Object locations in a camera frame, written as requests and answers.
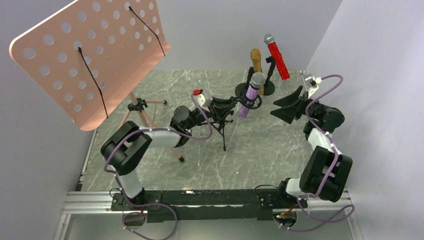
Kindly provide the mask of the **black tripod shock mount stand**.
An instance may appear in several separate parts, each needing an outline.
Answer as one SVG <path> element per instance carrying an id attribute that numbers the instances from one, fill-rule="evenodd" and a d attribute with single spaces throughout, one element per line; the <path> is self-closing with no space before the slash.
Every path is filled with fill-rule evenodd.
<path id="1" fill-rule="evenodd" d="M 235 108 L 238 104 L 241 104 L 242 107 L 246 107 L 248 110 L 256 110 L 263 103 L 260 95 L 255 100 L 250 100 L 245 93 L 246 91 L 242 92 L 240 96 L 231 96 L 228 99 L 212 97 L 212 102 L 207 108 L 209 116 L 213 120 L 211 122 L 213 128 L 222 136 L 223 150 L 225 152 L 227 151 L 225 127 L 228 123 L 234 122 L 234 120 L 228 120 L 227 117 L 234 115 Z"/>

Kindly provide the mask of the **black round mic stand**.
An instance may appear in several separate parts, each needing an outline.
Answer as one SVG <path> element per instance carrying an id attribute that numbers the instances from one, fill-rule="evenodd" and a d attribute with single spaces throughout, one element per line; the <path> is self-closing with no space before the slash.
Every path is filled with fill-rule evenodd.
<path id="1" fill-rule="evenodd" d="M 269 56 L 265 59 L 265 61 L 270 64 L 270 66 L 267 72 L 265 84 L 263 85 L 263 88 L 259 91 L 259 94 L 263 96 L 270 96 L 275 92 L 275 85 L 271 81 L 271 77 L 273 76 L 276 67 L 276 60 L 273 56 Z"/>
<path id="2" fill-rule="evenodd" d="M 251 82 L 251 79 L 252 79 L 252 76 L 253 76 L 254 73 L 255 73 L 254 67 L 251 66 L 248 69 L 248 72 L 247 72 L 247 80 L 246 80 L 246 82 L 242 82 L 242 83 L 238 84 L 236 86 L 235 90 L 234 90 L 235 95 L 237 97 L 240 97 L 242 94 L 246 94 L 246 91 L 249 88 L 249 85 L 250 85 L 250 82 Z"/>

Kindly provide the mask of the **purple glitter microphone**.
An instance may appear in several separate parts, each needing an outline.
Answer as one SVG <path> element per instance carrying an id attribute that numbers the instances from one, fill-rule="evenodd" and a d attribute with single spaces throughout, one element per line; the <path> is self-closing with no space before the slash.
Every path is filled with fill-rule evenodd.
<path id="1" fill-rule="evenodd" d="M 238 117 L 245 119 L 249 110 L 253 107 L 261 87 L 265 84 L 267 77 L 262 72 L 252 74 L 247 91 L 242 99 L 242 107 L 240 108 Z"/>

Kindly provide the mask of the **gold microphone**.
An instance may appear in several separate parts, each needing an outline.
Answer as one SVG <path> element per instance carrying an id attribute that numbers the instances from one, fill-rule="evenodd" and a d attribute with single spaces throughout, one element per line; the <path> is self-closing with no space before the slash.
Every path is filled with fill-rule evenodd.
<path id="1" fill-rule="evenodd" d="M 254 88 L 258 89 L 258 94 L 264 94 L 264 85 L 266 83 L 266 77 L 262 71 L 261 59 L 262 55 L 258 48 L 254 48 L 250 51 L 250 59 L 253 66 L 253 74 L 251 77 L 251 84 Z"/>

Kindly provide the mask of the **red glitter microphone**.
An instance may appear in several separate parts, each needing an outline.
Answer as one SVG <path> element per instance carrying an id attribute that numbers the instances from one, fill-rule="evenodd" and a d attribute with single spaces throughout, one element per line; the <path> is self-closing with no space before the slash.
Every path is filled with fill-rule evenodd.
<path id="1" fill-rule="evenodd" d="M 281 79 L 283 81 L 288 80 L 290 78 L 290 74 L 283 60 L 283 56 L 275 42 L 274 35 L 271 33 L 266 33 L 263 38 L 263 41 L 267 45 L 271 56 L 275 59 L 275 65 Z"/>

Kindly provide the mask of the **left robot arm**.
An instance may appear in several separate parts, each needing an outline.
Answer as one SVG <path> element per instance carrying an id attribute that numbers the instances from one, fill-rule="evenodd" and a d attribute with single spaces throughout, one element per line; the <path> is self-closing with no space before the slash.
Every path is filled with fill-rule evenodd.
<path id="1" fill-rule="evenodd" d="M 113 173 L 121 190 L 135 205 L 144 203 L 145 189 L 136 169 L 146 151 L 153 148 L 179 148 L 193 139 L 192 128 L 207 125 L 210 131 L 220 131 L 234 114 L 237 99 L 209 97 L 205 93 L 191 96 L 195 108 L 178 106 L 168 127 L 140 127 L 125 122 L 100 148 L 106 160 L 106 172 Z"/>

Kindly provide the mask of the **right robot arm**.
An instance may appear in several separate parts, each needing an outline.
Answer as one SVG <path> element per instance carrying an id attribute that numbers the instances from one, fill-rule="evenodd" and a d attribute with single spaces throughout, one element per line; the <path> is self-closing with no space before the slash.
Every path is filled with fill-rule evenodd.
<path id="1" fill-rule="evenodd" d="M 299 178 L 287 178 L 280 190 L 292 197 L 317 195 L 321 200 L 337 202 L 345 188 L 353 160 L 342 154 L 325 133 L 332 134 L 345 121 L 342 112 L 319 102 L 313 102 L 299 86 L 286 97 L 274 101 L 278 109 L 271 115 L 291 124 L 303 115 L 309 115 L 303 132 L 313 152 Z"/>

